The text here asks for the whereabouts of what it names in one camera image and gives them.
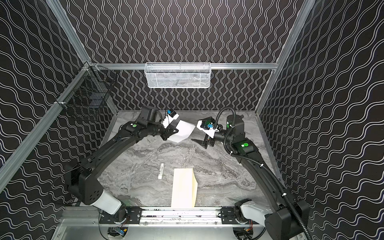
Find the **white wire mesh basket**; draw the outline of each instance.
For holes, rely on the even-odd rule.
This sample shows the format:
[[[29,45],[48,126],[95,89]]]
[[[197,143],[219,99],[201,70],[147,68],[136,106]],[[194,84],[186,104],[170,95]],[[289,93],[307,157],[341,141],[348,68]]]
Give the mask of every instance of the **white wire mesh basket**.
[[[150,88],[209,88],[211,63],[146,63]]]

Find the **black wire mesh basket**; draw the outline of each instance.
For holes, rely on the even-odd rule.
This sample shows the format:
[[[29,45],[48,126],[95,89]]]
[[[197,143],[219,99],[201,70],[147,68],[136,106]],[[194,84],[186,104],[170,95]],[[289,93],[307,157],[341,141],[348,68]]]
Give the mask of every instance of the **black wire mesh basket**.
[[[61,103],[69,117],[77,121],[96,121],[110,96],[117,73],[100,66],[91,66],[65,101]]]

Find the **wire basket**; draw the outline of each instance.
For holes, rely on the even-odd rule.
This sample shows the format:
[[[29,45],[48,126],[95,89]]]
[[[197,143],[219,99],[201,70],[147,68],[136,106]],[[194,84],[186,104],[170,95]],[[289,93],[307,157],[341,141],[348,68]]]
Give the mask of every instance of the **wire basket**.
[[[81,121],[98,120],[101,109],[106,106],[117,74],[104,67],[92,66],[71,93],[67,96],[63,109],[69,117]]]
[[[145,64],[144,74],[149,88],[209,88],[211,63]]]

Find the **black wall with white wavy lines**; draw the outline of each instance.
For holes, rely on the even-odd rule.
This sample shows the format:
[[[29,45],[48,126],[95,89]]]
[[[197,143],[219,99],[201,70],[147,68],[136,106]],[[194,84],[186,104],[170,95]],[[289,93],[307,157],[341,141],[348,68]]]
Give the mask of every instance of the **black wall with white wavy lines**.
[[[0,239],[51,239],[64,206],[74,197],[55,178],[64,165],[96,151],[112,114],[96,122],[76,122],[62,112],[0,194]]]
[[[276,62],[303,0],[61,0],[93,62]]]
[[[209,88],[149,88],[144,71],[119,73],[111,93],[118,109],[255,110],[271,70],[213,70]]]
[[[313,239],[384,238],[384,2],[318,0],[261,113]]]
[[[44,0],[0,1],[0,163],[82,66]]]
[[[45,0],[0,1],[0,162],[50,108],[82,67]],[[49,240],[64,209],[48,192],[63,164],[95,151],[111,114],[79,123],[62,112],[0,193],[0,239]],[[55,182],[51,197],[73,197]]]

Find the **blue component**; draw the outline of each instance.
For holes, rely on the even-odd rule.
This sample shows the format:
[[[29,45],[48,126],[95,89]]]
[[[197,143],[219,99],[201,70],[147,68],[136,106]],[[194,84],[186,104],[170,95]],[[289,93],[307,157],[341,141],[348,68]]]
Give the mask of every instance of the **blue component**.
[[[116,228],[115,228],[115,231],[116,231],[118,234],[120,234],[121,236],[124,237],[125,232],[124,232],[123,230],[121,230],[121,229],[119,229],[118,227],[116,227]]]

